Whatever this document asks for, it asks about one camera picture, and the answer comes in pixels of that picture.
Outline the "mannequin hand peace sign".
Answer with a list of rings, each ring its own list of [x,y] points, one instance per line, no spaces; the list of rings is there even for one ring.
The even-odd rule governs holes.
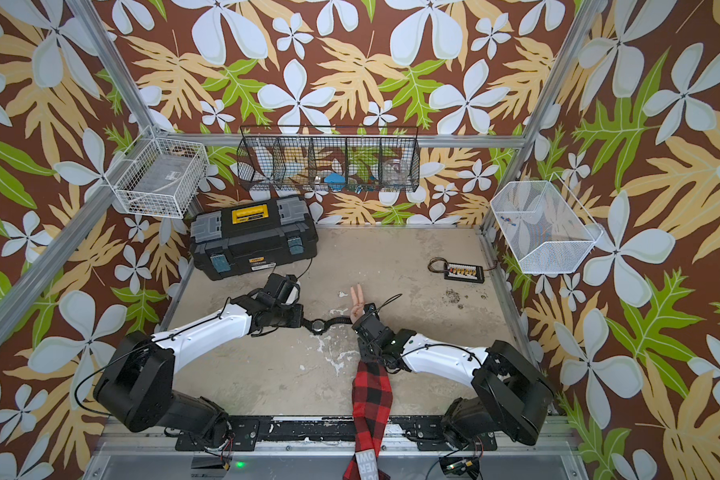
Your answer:
[[[357,322],[365,313],[365,298],[362,286],[357,284],[350,289],[352,298],[352,307],[350,310],[350,319],[352,323]]]

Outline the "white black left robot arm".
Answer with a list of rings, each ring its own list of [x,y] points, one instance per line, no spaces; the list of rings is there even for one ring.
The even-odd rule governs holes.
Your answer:
[[[302,326],[300,285],[294,275],[271,274],[265,286],[227,299],[215,313],[152,335],[132,332],[118,345],[94,388],[94,399],[128,430],[164,427],[199,449],[220,449],[232,438],[229,415],[216,403],[173,389],[174,375],[233,340],[270,327]]]

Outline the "red black plaid sleeve forearm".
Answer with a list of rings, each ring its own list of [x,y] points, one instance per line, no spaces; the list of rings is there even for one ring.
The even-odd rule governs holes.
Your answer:
[[[352,383],[356,453],[372,450],[378,461],[392,404],[392,387],[383,365],[360,361]]]

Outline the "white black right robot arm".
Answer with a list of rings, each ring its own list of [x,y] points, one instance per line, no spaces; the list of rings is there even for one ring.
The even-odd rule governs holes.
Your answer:
[[[444,441],[462,448],[495,432],[527,446],[537,443],[554,388],[514,346],[489,347],[435,341],[413,330],[393,331],[367,308],[353,323],[359,346],[394,371],[432,374],[474,389],[474,398],[454,400],[442,416]]]

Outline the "black wrist watch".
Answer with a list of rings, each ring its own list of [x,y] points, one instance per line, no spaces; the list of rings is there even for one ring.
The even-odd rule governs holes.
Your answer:
[[[323,335],[325,332],[327,332],[331,327],[335,325],[351,325],[353,321],[349,316],[338,316],[333,317],[328,320],[324,319],[315,319],[315,320],[309,320],[306,318],[303,318],[301,321],[301,326],[306,328],[310,333],[316,336]]]

